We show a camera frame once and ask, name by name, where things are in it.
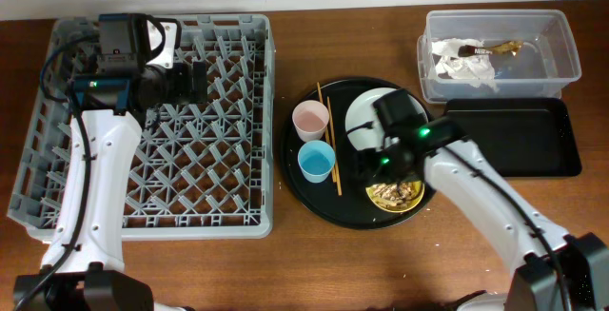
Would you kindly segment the white tissue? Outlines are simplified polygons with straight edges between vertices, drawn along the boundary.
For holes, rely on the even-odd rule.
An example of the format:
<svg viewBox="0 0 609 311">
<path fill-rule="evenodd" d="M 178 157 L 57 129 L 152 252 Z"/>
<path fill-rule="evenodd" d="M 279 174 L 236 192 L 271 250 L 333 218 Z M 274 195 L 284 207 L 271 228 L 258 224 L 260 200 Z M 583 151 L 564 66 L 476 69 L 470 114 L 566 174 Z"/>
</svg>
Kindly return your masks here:
<svg viewBox="0 0 609 311">
<path fill-rule="evenodd" d="M 489 56 L 459 57 L 458 50 L 466 45 L 482 47 L 483 41 L 458 38 L 434 41 L 431 48 L 436 60 L 436 73 L 441 77 L 448 76 L 453 80 L 473 80 L 473 83 L 470 83 L 472 87 L 485 85 L 494 92 L 498 92 L 500 89 L 494 82 L 495 69 Z"/>
</svg>

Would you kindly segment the gold snack wrapper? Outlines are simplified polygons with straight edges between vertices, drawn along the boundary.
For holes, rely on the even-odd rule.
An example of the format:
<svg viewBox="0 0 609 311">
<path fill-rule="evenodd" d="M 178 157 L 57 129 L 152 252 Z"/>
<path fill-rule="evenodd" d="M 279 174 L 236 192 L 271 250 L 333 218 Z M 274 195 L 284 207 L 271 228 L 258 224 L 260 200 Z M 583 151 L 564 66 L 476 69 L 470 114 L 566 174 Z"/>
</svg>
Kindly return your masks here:
<svg viewBox="0 0 609 311">
<path fill-rule="evenodd" d="M 477 55 L 500 55 L 511 53 L 512 55 L 516 55 L 520 49 L 523 47 L 523 41 L 508 41 L 499 45 L 491 46 L 491 47 L 475 47 L 471 45 L 464 45 L 459 47 L 458 56 L 459 57 L 471 57 Z"/>
</svg>

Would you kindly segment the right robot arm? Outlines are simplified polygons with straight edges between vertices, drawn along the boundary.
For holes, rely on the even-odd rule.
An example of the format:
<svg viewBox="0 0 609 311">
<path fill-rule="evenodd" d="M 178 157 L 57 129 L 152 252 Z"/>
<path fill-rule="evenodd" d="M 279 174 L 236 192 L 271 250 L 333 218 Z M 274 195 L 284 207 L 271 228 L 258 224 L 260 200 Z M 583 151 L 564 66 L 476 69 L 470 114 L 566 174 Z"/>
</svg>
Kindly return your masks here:
<svg viewBox="0 0 609 311">
<path fill-rule="evenodd" d="M 578 238 L 542 215 L 488 163 L 451 119 L 424 116 L 408 91 L 394 89 L 364 105 L 347 135 L 380 133 L 379 171 L 399 185 L 420 181 L 444 194 L 489 241 L 512 279 L 505 294 L 481 291 L 457 310 L 603 310 L 608 306 L 608 247 Z"/>
</svg>

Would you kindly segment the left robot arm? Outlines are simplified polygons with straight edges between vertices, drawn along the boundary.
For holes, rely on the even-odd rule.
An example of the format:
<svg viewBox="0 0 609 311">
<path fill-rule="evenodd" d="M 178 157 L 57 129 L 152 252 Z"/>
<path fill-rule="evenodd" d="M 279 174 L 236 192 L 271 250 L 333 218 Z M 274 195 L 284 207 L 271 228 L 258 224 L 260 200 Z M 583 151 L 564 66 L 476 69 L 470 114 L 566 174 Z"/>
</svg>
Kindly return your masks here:
<svg viewBox="0 0 609 311">
<path fill-rule="evenodd" d="M 182 27 L 143 13 L 102 14 L 94 33 L 66 42 L 45 64 L 82 43 L 99 52 L 60 102 L 72 119 L 69 174 L 39 273 L 17 277 L 18 310 L 162 310 L 150 287 L 125 274 L 122 226 L 128 174 L 147 110 L 206 102 L 206 67 L 177 64 Z"/>
</svg>

